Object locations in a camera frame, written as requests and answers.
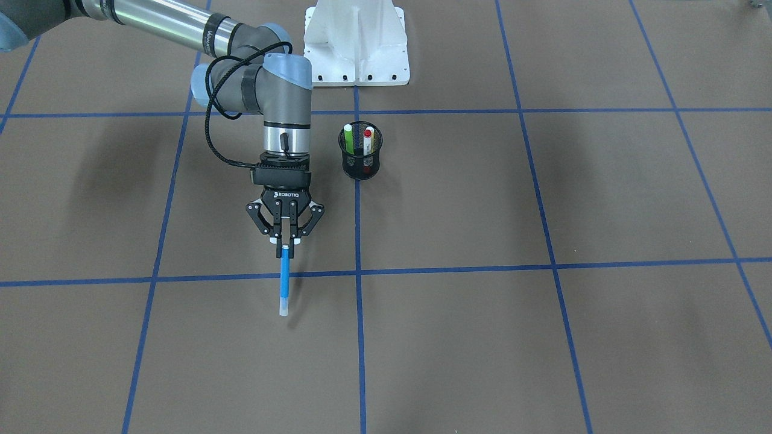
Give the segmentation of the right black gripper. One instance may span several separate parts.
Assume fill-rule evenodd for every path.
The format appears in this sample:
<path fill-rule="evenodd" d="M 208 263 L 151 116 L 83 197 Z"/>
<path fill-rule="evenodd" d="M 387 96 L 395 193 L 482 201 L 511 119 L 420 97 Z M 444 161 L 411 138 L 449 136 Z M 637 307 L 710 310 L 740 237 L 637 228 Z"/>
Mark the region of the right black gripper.
<path fill-rule="evenodd" d="M 258 167 L 303 168 L 311 171 L 307 154 L 261 154 Z M 262 185 L 259 198 L 245 205 L 260 233 L 276 240 L 276 258 L 282 257 L 282 220 L 289 221 L 288 245 L 297 245 L 298 237 L 309 236 L 320 222 L 324 207 L 311 198 L 308 189 L 273 189 Z"/>

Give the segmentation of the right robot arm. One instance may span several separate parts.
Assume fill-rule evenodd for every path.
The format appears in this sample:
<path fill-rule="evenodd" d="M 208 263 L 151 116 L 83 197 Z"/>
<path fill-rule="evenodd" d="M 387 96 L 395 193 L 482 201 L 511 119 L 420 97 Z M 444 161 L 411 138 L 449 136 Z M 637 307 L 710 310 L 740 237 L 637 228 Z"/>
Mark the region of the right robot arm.
<path fill-rule="evenodd" d="M 250 171 L 262 186 L 246 212 L 292 259 L 324 214 L 311 198 L 312 66 L 293 52 L 284 28 L 251 27 L 234 17 L 182 1 L 3 1 L 2 51 L 13 51 L 75 17 L 110 21 L 176 42 L 212 60 L 191 74 L 191 93 L 205 109 L 204 134 L 221 162 Z M 263 152 L 257 162 L 228 159 L 210 137 L 210 116 L 263 118 Z"/>

